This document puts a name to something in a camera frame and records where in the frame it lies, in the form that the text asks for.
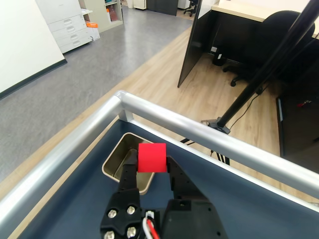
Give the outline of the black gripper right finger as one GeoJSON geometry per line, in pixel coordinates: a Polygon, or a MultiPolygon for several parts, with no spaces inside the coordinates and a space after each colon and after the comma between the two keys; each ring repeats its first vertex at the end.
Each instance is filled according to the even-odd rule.
{"type": "Polygon", "coordinates": [[[174,198],[168,201],[160,230],[162,239],[227,239],[215,206],[181,166],[166,158],[174,198]]]}

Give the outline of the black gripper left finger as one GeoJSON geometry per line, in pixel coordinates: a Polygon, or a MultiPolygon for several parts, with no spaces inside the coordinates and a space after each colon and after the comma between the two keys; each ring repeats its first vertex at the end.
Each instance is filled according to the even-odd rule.
{"type": "Polygon", "coordinates": [[[137,239],[142,210],[137,187],[138,151],[131,149],[122,165],[117,191],[111,196],[100,224],[103,239],[137,239]]]}

